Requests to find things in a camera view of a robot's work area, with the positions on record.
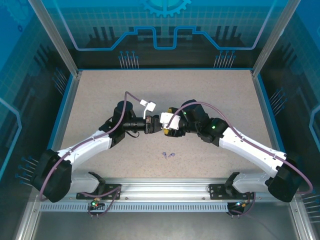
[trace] speckled work surface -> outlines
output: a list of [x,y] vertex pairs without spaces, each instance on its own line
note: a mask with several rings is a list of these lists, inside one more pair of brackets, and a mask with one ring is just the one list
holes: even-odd
[[[245,135],[271,146],[249,70],[97,70],[83,71],[62,148],[94,133],[112,116],[125,91],[156,103],[152,115],[190,99],[218,107]],[[137,116],[143,107],[129,97]],[[218,117],[204,107],[210,117]],[[165,159],[162,155],[175,153]],[[113,178],[227,178],[232,172],[261,172],[246,159],[195,134],[166,137],[163,132],[126,136],[80,166]]]

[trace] glass panel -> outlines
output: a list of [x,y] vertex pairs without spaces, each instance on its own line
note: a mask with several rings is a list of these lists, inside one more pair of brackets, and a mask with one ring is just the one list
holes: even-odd
[[315,186],[312,194],[303,197],[317,231],[320,230],[319,11],[319,1],[300,2],[260,73],[285,151],[302,156],[302,169]]
[[1,3],[0,238],[12,239],[70,73],[28,1]]
[[79,68],[251,68],[287,0],[45,0]]

